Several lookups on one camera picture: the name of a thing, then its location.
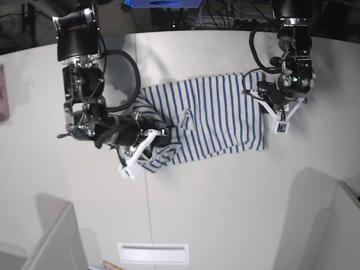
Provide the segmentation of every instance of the blue and white striped fabric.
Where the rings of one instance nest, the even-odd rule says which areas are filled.
[[[243,74],[199,77],[144,88],[133,110],[170,127],[172,143],[156,147],[139,163],[151,172],[163,165],[265,148],[265,123],[259,104],[242,94]],[[257,87],[261,73],[246,78]]]

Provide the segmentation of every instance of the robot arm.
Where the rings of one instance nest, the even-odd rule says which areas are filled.
[[[250,48],[260,69],[270,74],[280,74],[274,83],[258,82],[263,91],[245,90],[245,93],[254,96],[274,118],[274,131],[287,133],[289,130],[289,116],[286,117],[285,108],[289,108],[291,101],[299,104],[306,103],[306,99],[299,95],[308,93],[316,85],[316,76],[312,69],[310,50],[311,37],[308,33],[308,24],[312,19],[311,0],[273,0],[273,14],[277,19],[273,22],[260,24],[250,34]],[[281,57],[273,57],[265,67],[257,55],[254,46],[255,33],[264,27],[277,27],[277,42],[283,51]]]
[[[162,136],[156,143],[169,143],[169,131],[143,118],[140,114],[116,115],[131,106],[140,91],[140,73],[135,61],[120,50],[107,51],[98,27],[93,4],[80,4],[65,17],[53,17],[57,30],[58,61],[66,65],[63,70],[66,116],[66,134],[81,141],[93,141],[97,148],[105,143],[117,149],[121,162],[120,172],[135,178],[140,166],[137,160],[145,151],[151,156],[155,137]],[[100,40],[104,51],[100,52]],[[125,57],[134,69],[136,89],[130,100],[119,107],[107,107],[102,93],[105,86],[103,71],[96,60],[119,55]],[[74,111],[74,105],[82,109]]]

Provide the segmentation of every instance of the pink object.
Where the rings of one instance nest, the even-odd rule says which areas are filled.
[[[7,101],[4,66],[0,66],[0,122],[9,118],[9,103]]]

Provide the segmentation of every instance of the white vent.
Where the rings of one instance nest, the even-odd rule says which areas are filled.
[[[189,264],[188,245],[118,244],[122,263]]]

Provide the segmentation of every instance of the white table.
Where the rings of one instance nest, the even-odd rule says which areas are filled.
[[[241,31],[177,31],[108,42],[136,58],[142,85],[149,86],[255,68],[248,37]],[[263,63],[281,55],[274,34],[257,34],[255,44]],[[74,203],[79,227],[114,263],[117,242],[153,242],[190,245],[188,267],[156,269],[298,269],[336,181],[360,175],[360,46],[314,39],[312,59],[318,83],[309,103],[293,116],[288,135],[267,135],[265,151],[169,166],[128,181],[116,171],[114,153],[56,139],[65,117],[55,45],[1,56],[12,116],[0,125],[0,213],[7,216],[0,241],[31,250],[41,235],[32,218],[36,195],[45,192]],[[122,75],[115,63],[108,75],[118,80],[112,75],[111,83],[131,89],[123,84],[130,72]],[[118,96],[109,83],[106,97]],[[9,233],[12,228],[20,233]]]

